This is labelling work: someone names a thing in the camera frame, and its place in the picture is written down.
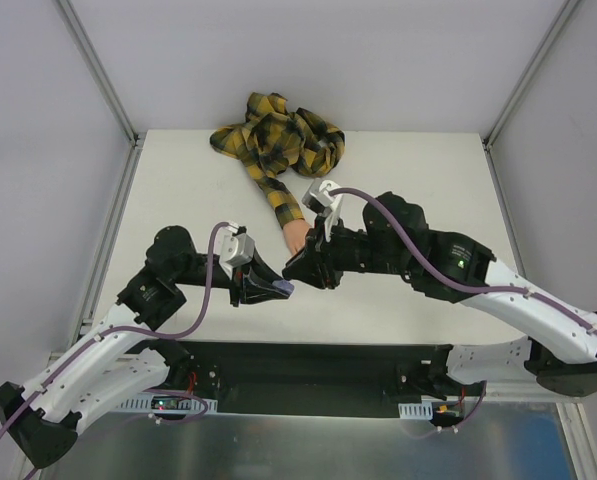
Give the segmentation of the purple nail polish bottle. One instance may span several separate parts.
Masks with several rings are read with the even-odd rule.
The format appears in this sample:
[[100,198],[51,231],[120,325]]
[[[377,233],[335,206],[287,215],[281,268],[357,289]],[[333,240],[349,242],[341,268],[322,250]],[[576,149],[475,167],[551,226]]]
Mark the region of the purple nail polish bottle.
[[280,279],[273,282],[273,287],[283,295],[289,297],[294,292],[294,285],[287,280]]

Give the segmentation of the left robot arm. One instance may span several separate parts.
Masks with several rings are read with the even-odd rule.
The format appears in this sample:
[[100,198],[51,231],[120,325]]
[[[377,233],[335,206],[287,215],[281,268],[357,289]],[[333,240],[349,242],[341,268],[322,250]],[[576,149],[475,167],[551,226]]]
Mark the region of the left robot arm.
[[24,384],[0,386],[0,440],[10,436],[42,470],[124,400],[162,384],[182,387],[190,356],[179,342],[202,325],[215,289],[227,290],[234,307],[287,300],[294,291],[245,227],[216,224],[204,253],[184,227],[160,230],[144,266],[85,336]]

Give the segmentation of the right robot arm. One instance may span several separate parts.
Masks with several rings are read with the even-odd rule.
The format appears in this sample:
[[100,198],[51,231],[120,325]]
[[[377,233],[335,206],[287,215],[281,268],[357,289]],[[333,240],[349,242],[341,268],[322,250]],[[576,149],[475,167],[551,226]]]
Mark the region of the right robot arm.
[[534,379],[568,397],[597,393],[597,312],[574,307],[514,272],[473,238],[429,227],[421,206],[385,192],[317,182],[303,197],[316,213],[283,276],[333,290],[347,272],[394,275],[428,298],[484,313],[522,332],[503,343],[450,345],[428,369],[430,387]]

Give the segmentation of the mannequin hand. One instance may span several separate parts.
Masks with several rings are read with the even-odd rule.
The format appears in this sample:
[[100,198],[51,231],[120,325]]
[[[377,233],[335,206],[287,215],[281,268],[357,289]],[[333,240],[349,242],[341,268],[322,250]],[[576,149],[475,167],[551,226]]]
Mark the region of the mannequin hand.
[[282,227],[283,237],[291,255],[297,254],[304,246],[311,226],[304,219],[292,220]]

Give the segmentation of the yellow plaid shirt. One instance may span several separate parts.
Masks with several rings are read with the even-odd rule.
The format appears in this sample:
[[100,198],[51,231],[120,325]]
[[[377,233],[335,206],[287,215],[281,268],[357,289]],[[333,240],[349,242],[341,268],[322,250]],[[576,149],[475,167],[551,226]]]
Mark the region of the yellow plaid shirt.
[[277,93],[252,93],[245,120],[216,130],[209,143],[242,163],[281,227],[304,216],[279,176],[291,169],[307,178],[323,177],[339,164],[346,147],[339,127],[304,108],[288,110]]

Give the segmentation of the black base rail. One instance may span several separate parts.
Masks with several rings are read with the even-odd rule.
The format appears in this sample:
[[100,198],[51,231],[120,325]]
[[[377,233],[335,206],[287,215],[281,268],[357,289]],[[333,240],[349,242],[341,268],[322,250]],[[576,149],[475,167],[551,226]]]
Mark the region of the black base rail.
[[525,355],[509,357],[474,381],[450,378],[451,347],[182,341],[178,370],[163,387],[190,388],[223,414],[395,418],[424,397],[477,396],[494,384],[535,380]]

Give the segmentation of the right aluminium frame post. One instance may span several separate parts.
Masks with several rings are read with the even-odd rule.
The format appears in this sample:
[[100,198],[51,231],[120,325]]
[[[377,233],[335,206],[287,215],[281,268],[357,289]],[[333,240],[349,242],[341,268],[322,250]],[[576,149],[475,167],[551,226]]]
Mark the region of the right aluminium frame post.
[[539,73],[544,62],[547,60],[547,57],[552,53],[568,25],[572,22],[573,17],[583,4],[584,2],[582,0],[566,0],[558,9],[554,19],[551,21],[549,27],[539,41],[491,128],[482,138],[482,144],[486,152],[492,149],[502,134],[514,112],[528,93],[532,82]]

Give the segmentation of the aluminium frame post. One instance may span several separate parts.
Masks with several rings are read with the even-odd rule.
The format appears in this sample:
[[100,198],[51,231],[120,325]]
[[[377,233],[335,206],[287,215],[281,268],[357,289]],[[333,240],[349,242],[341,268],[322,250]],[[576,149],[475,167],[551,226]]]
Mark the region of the aluminium frame post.
[[492,149],[502,134],[514,112],[528,93],[532,82],[539,73],[544,62],[547,60],[547,57],[552,53],[568,25],[572,22],[573,17],[583,4],[584,2],[582,0],[566,0],[558,9],[554,19],[551,21],[549,27],[539,41],[491,128],[482,138],[482,144],[486,152]]
[[69,0],[56,0],[53,4],[121,132],[132,146],[137,145],[140,140],[139,132],[130,120],[73,3]]

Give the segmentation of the left aluminium frame post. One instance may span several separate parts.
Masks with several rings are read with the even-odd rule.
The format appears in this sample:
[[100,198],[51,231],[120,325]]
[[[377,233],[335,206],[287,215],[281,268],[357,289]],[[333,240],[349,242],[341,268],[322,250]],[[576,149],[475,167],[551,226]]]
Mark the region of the left aluminium frame post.
[[121,132],[132,146],[137,145],[140,140],[139,132],[130,120],[73,3],[69,0],[56,0],[53,4]]

